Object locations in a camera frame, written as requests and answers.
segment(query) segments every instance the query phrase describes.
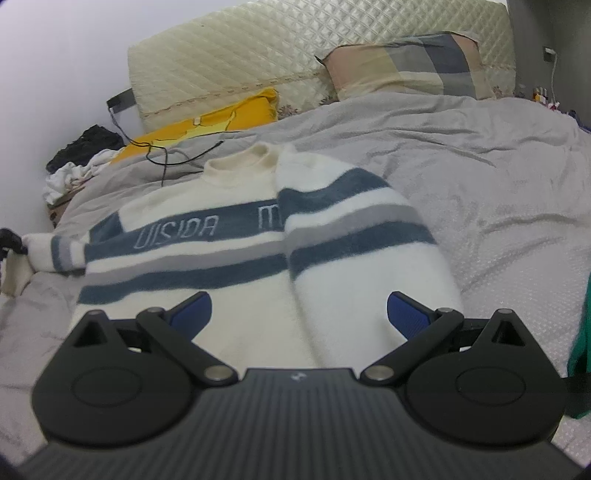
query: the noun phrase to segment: bed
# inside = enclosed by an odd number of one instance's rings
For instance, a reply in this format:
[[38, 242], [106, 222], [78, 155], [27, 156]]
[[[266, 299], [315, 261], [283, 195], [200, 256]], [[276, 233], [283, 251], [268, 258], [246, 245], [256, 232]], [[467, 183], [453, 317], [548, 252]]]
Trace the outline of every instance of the bed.
[[[477, 34], [499, 99], [374, 93], [325, 101], [335, 93], [313, 58], [317, 49], [427, 30]], [[512, 42], [506, 8], [486, 0], [264, 0], [131, 47], [129, 69], [147, 130], [269, 85], [280, 94], [286, 118], [278, 122], [179, 144], [192, 157], [225, 140], [215, 153], [169, 169], [168, 183], [189, 181], [209, 158], [257, 141], [292, 142], [379, 174], [424, 218], [450, 263], [464, 314], [513, 308], [564, 376], [591, 271], [591, 137], [567, 116], [506, 98], [515, 82]], [[159, 188], [161, 176], [141, 156], [111, 166], [76, 195], [56, 232], [83, 235]], [[0, 311], [0, 451], [14, 462], [43, 444], [29, 393], [66, 334], [82, 282], [38, 273]], [[589, 463], [591, 419], [565, 418], [553, 441]]]

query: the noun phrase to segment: striped pillow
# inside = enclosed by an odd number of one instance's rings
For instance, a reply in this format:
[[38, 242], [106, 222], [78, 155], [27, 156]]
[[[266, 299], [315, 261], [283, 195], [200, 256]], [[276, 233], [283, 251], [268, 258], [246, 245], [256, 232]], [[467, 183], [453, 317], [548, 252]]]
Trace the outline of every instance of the striped pillow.
[[316, 57], [329, 71], [339, 100], [372, 92], [494, 98], [478, 43], [441, 32], [382, 45], [344, 45]]

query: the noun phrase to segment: white sweater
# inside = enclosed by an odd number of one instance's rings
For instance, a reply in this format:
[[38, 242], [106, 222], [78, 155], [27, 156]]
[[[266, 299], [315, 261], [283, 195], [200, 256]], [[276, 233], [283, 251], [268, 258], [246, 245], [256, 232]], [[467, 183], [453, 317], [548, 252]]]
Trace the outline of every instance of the white sweater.
[[207, 162], [193, 181], [134, 200], [84, 241], [25, 237], [36, 270], [86, 269], [73, 325], [89, 309], [133, 318], [199, 290], [213, 302], [194, 338], [246, 367], [353, 367], [404, 341], [386, 313], [400, 290], [461, 310], [417, 212], [379, 177], [290, 145]]

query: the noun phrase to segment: wrinkled blanket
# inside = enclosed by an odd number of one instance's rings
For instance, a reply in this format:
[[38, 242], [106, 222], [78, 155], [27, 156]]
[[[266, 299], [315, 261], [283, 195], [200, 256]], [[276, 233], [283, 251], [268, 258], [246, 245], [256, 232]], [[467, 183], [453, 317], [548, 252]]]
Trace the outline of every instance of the wrinkled blanket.
[[[439, 242], [464, 314], [513, 308], [566, 374], [591, 271], [591, 136], [574, 120], [527, 100], [376, 93], [179, 147], [193, 157], [219, 139], [225, 142], [193, 164], [170, 167], [167, 183], [190, 180], [206, 160], [256, 141], [292, 142], [379, 174]], [[159, 188], [162, 168], [141, 158], [88, 182], [56, 232], [80, 236]], [[14, 462], [42, 445], [29, 393], [66, 333], [82, 281], [36, 274], [0, 310], [0, 451]], [[554, 437], [581, 464], [591, 460], [589, 417], [564, 419]]]

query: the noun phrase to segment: yellow fabric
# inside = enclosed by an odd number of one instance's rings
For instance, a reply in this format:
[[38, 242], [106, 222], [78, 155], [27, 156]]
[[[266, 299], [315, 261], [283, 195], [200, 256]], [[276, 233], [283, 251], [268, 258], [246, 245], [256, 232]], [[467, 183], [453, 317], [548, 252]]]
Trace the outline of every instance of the yellow fabric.
[[[147, 142], [158, 147], [169, 147], [181, 140], [217, 132], [246, 130], [270, 124], [277, 120], [277, 92], [267, 88], [241, 102], [233, 103], [219, 110], [205, 113], [201, 117], [189, 118], [175, 124], [134, 138], [138, 143]], [[128, 145], [111, 163], [116, 163], [132, 155], [145, 154], [146, 147]]]

